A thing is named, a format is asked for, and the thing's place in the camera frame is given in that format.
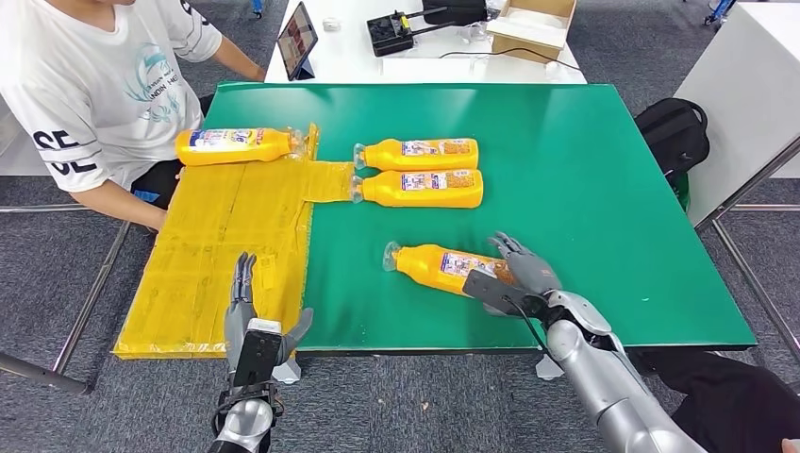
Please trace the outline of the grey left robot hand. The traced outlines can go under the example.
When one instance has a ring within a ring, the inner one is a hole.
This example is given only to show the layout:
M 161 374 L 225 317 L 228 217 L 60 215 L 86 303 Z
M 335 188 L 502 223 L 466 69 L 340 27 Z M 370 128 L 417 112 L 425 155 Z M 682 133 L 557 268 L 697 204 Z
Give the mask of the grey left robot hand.
M 251 319 L 258 317 L 253 304 L 252 291 L 253 267 L 256 260 L 255 254 L 242 252 L 234 266 L 230 304 L 225 310 L 224 321 L 225 354 L 229 374 L 236 371 L 239 363 L 248 323 Z M 283 336 L 273 367 L 281 366 L 289 361 L 292 352 L 308 333 L 312 325 L 313 314 L 312 308 L 302 310 L 297 324 Z

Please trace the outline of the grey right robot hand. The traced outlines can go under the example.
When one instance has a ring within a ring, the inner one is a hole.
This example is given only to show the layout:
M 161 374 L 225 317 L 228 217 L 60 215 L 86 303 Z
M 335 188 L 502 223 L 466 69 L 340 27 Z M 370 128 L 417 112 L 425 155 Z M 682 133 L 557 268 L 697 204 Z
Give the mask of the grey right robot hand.
M 561 290 L 562 284 L 553 268 L 539 255 L 516 239 L 497 231 L 488 241 L 506 261 L 518 287 L 529 294 L 547 295 Z

